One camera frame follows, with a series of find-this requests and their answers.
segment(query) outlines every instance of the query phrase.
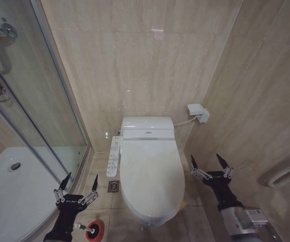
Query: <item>shower drain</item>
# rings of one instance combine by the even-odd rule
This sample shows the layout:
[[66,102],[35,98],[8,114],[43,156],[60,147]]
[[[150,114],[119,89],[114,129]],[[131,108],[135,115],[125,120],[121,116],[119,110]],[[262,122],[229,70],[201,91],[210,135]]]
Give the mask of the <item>shower drain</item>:
[[9,172],[15,171],[19,169],[20,166],[21,166],[21,163],[19,162],[13,163],[10,167],[8,167],[8,171]]

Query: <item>floor drain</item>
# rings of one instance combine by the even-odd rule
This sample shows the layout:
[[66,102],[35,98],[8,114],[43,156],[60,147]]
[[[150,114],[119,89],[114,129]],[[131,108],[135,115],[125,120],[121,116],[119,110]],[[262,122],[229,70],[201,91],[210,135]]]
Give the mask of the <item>floor drain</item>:
[[116,193],[119,191],[119,181],[118,180],[111,180],[108,183],[108,193]]
[[20,166],[21,166],[21,163],[19,163],[19,162],[13,163],[13,164],[8,168],[8,171],[15,171],[15,170],[19,169]]

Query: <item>floor tile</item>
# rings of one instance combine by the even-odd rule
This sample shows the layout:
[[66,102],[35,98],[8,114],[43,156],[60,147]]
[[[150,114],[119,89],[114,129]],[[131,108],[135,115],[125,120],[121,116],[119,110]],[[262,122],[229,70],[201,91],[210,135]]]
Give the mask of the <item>floor tile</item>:
[[185,192],[184,192],[184,201],[186,206],[201,206],[201,198],[198,192],[198,186],[194,181],[193,176],[190,172],[184,173],[185,177]]
[[129,209],[111,209],[108,241],[165,242],[189,241],[181,213],[160,227],[146,226]]
[[182,213],[191,242],[214,242],[203,207],[185,207]]
[[179,155],[181,158],[184,172],[190,172],[191,170],[190,170],[189,164],[187,163],[187,160],[186,160],[186,157],[185,157],[183,150],[179,150]]
[[[83,190],[84,196],[90,192],[95,178],[96,178],[96,174],[89,175],[85,188]],[[87,209],[110,209],[112,193],[107,192],[108,182],[110,180],[115,180],[115,179],[109,179],[106,176],[106,174],[98,174],[98,188],[97,188],[98,197],[91,205],[88,206]]]
[[95,153],[89,174],[106,174],[109,153]]
[[123,199],[120,188],[119,192],[113,193],[113,198],[111,200],[111,208],[128,208],[127,204]]
[[[101,220],[104,223],[104,237],[101,241],[106,242],[109,228],[109,217],[110,217],[110,209],[85,210],[77,215],[75,223],[79,222],[85,226],[88,226],[91,222],[95,220]],[[87,241],[85,232],[83,230],[74,228],[72,232],[72,242],[83,242],[83,241]]]

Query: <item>yellow object on floor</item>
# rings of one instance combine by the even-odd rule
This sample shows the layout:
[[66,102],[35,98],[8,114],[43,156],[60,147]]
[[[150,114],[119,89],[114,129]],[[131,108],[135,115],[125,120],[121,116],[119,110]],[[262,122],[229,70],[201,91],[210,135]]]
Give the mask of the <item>yellow object on floor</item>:
[[180,207],[180,211],[186,206],[186,202],[183,201],[183,203],[181,204],[181,207]]

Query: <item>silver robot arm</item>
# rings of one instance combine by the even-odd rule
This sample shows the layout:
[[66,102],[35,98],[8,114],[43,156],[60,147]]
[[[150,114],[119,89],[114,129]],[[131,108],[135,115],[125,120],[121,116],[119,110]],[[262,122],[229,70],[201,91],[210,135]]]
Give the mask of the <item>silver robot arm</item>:
[[235,242],[262,242],[258,238],[256,226],[266,225],[268,220],[260,209],[245,209],[243,204],[229,188],[233,168],[216,154],[223,171],[205,172],[197,167],[191,156],[191,174],[205,185],[211,187],[218,200],[218,210],[221,213],[225,227],[231,239]]

